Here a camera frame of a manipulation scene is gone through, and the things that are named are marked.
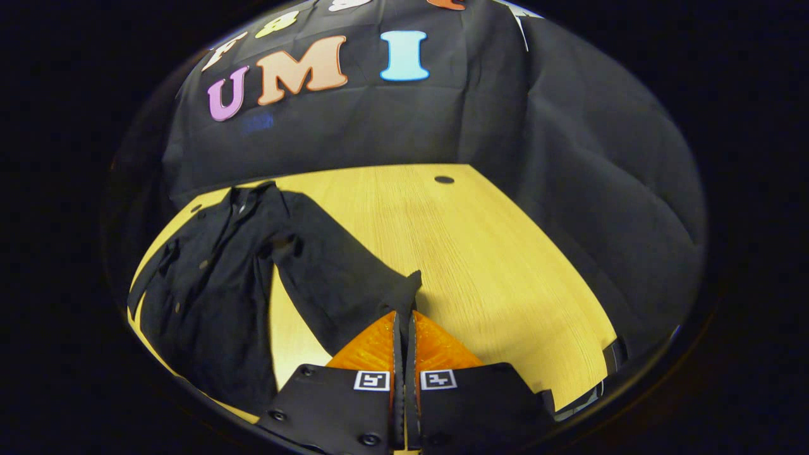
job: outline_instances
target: letter m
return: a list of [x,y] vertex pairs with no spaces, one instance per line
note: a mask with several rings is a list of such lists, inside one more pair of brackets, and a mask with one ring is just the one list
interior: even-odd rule
[[285,51],[271,53],[256,62],[263,72],[258,104],[272,104],[284,97],[278,81],[283,82],[293,95],[297,95],[310,73],[311,80],[306,88],[312,91],[347,83],[349,79],[340,72],[340,45],[343,43],[345,36],[330,36],[312,43],[300,62]]

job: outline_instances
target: yellow letter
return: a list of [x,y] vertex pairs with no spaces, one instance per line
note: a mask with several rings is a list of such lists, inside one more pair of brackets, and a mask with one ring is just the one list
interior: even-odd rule
[[292,11],[291,13],[286,13],[283,16],[278,16],[277,18],[269,21],[267,25],[264,26],[257,34],[256,38],[261,38],[262,36],[267,36],[272,32],[276,32],[281,30],[282,28],[287,28],[293,23],[295,23],[296,18],[298,17],[299,11]]

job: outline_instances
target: wooden table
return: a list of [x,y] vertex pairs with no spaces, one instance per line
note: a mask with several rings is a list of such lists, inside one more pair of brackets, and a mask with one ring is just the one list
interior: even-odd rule
[[[455,181],[438,183],[436,176]],[[315,200],[392,269],[402,275],[421,270],[418,310],[484,363],[508,362],[534,392],[551,389],[557,409],[606,377],[602,350],[616,334],[598,300],[542,230],[472,167],[407,164],[274,180]],[[142,264],[194,215],[192,207],[217,204],[226,193],[189,203]],[[269,332],[279,388],[300,364],[331,359],[294,309],[277,270]]]

